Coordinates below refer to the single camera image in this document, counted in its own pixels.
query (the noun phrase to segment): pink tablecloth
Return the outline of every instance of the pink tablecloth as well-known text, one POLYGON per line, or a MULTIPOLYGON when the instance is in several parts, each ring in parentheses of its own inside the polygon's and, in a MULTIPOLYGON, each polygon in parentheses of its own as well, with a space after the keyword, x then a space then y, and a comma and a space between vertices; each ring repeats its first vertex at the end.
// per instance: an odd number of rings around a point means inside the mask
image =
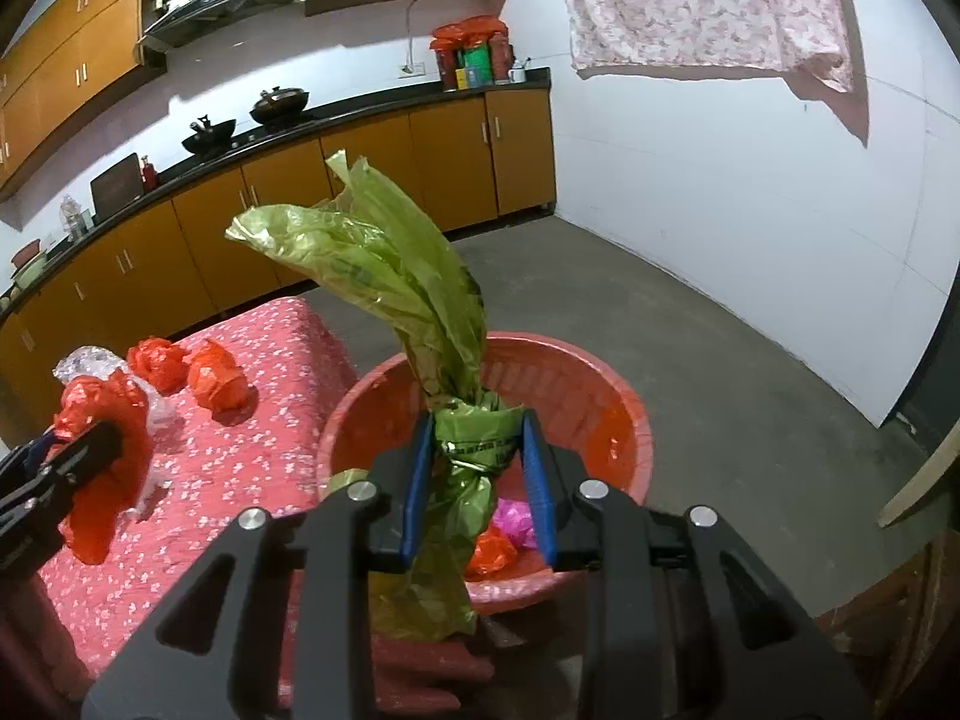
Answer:
POLYGON ((256 389, 256 405, 222 424, 184 389, 178 430, 157 441, 154 466, 172 482, 150 519, 131 525, 103 565, 62 550, 41 576, 80 659, 99 674, 205 546, 238 512, 291 514, 317 501, 320 432, 356 382, 342 344, 304 300, 272 300, 182 341, 227 348, 256 389))

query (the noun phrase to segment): silver screw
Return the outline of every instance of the silver screw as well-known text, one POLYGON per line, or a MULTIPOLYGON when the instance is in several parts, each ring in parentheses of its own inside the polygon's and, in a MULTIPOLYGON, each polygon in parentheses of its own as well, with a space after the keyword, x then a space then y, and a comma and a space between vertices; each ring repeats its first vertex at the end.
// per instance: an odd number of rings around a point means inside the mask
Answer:
POLYGON ((717 512, 709 506, 694 506, 690 509, 690 522, 698 528, 712 528, 717 524, 717 512))
POLYGON ((347 497, 352 501, 368 501, 376 495, 376 485, 373 482, 354 482, 347 488, 347 497))
POLYGON ((240 512, 240 517, 237 517, 237 522, 245 531, 256 531, 257 528, 263 527, 266 521, 267 512, 256 506, 244 509, 243 512, 240 512))
POLYGON ((610 488, 607 487, 607 483, 601 482, 599 479, 587 479, 580 483, 580 495, 583 495, 589 501, 606 498, 609 492, 610 488))

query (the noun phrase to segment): floral curtain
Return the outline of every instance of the floral curtain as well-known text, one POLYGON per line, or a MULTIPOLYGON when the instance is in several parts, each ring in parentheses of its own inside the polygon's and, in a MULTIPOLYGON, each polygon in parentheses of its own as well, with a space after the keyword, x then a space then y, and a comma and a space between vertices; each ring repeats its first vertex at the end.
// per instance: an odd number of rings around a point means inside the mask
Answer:
POLYGON ((808 70, 853 88, 840 0, 566 0, 578 70, 808 70))

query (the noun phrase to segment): electrical socket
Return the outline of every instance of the electrical socket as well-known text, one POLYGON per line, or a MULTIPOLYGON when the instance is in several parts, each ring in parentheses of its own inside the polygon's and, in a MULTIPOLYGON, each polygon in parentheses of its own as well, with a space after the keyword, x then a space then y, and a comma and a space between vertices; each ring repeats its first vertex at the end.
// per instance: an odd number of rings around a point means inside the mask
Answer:
POLYGON ((401 79, 414 79, 416 76, 426 76, 426 64, 424 62, 414 62, 413 71, 410 71, 411 68, 408 68, 406 65, 400 65, 400 77, 401 79))

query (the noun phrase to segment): laundry basket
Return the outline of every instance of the laundry basket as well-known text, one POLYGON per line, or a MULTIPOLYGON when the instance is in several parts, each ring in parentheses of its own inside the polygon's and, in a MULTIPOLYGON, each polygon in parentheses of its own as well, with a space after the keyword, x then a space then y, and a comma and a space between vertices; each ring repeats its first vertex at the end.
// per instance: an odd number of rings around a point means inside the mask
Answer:
MULTIPOLYGON (((531 333, 490 333, 481 368, 484 386, 508 405, 536 409, 546 440, 580 453, 587 473, 642 503, 653 470, 646 410, 630 386, 592 354, 531 333)), ((421 389, 398 354, 364 376, 326 423, 318 449, 320 495, 333 474, 366 469, 380 452, 410 440, 421 389)), ((496 482, 497 493, 526 500, 520 463, 496 482)), ((555 574, 539 552, 525 550, 512 565, 468 581, 473 607, 483 614, 544 600, 573 574, 555 574)))

